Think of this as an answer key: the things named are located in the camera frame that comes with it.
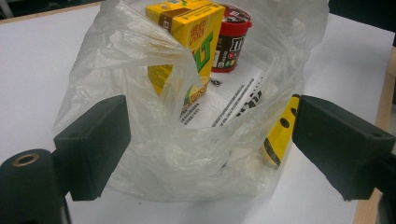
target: red container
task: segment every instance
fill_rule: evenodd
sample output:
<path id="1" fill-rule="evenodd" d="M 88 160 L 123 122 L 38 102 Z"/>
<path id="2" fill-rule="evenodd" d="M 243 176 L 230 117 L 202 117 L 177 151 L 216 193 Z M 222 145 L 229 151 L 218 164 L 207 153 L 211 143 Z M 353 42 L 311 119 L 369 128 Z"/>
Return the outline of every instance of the red container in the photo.
<path id="1" fill-rule="evenodd" d="M 233 6 L 223 6 L 225 12 L 212 65 L 212 72 L 217 73 L 227 73 L 235 69 L 245 35 L 252 25 L 246 11 Z"/>

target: white table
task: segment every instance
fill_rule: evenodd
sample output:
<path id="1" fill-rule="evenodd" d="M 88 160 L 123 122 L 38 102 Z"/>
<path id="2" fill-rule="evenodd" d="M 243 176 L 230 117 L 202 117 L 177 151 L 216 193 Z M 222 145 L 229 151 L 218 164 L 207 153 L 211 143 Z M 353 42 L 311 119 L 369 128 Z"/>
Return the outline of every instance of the white table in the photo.
<path id="1" fill-rule="evenodd" d="M 0 162 L 31 148 L 55 149 L 53 122 L 98 10 L 80 7 L 0 24 Z M 375 123 L 393 36 L 331 15 L 323 42 L 305 65 L 304 93 Z M 358 202 L 344 202 L 297 147 L 283 164 L 269 199 L 155 203 L 106 188 L 94 202 L 67 201 L 76 224 L 353 223 Z"/>

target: yellow object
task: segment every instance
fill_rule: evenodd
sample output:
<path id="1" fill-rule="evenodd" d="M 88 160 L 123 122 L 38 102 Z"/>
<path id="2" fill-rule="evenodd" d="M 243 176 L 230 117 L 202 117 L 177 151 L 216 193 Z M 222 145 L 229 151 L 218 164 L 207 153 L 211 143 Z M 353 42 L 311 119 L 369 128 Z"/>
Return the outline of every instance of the yellow object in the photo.
<path id="1" fill-rule="evenodd" d="M 203 88 L 191 86 L 184 108 L 205 93 L 215 56 L 225 8 L 208 0 L 168 1 L 146 7 L 146 16 L 160 24 L 181 45 L 191 50 Z M 160 94 L 172 65 L 148 67 L 148 77 Z"/>
<path id="2" fill-rule="evenodd" d="M 299 101 L 299 95 L 291 97 L 279 120 L 264 140 L 262 153 L 268 161 L 274 162 L 277 166 L 282 162 L 291 139 Z"/>

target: cardboard box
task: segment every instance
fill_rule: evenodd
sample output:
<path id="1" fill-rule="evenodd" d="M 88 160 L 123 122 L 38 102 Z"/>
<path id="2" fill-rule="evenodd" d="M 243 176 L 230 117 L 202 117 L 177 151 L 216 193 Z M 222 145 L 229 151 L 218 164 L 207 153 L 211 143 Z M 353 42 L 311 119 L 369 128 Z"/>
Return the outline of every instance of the cardboard box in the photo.
<path id="1" fill-rule="evenodd" d="M 191 50 L 203 88 L 191 86 L 186 93 L 184 109 L 205 93 L 215 56 L 225 8 L 208 0 L 168 1 L 146 7 L 146 15 L 187 49 Z M 160 94 L 172 65 L 148 67 L 148 77 Z"/>

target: clear plastic bag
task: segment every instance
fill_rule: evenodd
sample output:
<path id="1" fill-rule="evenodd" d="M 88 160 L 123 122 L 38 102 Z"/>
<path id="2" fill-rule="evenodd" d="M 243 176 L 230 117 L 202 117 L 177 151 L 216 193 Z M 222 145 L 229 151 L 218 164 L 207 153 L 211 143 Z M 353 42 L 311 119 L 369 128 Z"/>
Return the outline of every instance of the clear plastic bag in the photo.
<path id="1" fill-rule="evenodd" d="M 144 16 L 144 7 L 158 2 L 101 5 L 70 73 L 55 132 L 100 100 L 124 94 L 132 140 L 110 179 L 114 188 L 165 202 L 271 193 L 279 171 L 259 149 L 291 95 L 302 90 L 304 62 L 324 35 L 327 2 L 227 1 L 251 16 L 241 57 L 262 70 L 262 97 L 223 126 L 197 129 L 179 121 L 186 91 L 200 85 L 195 62 Z M 174 68 L 159 97 L 146 68 L 160 64 Z"/>

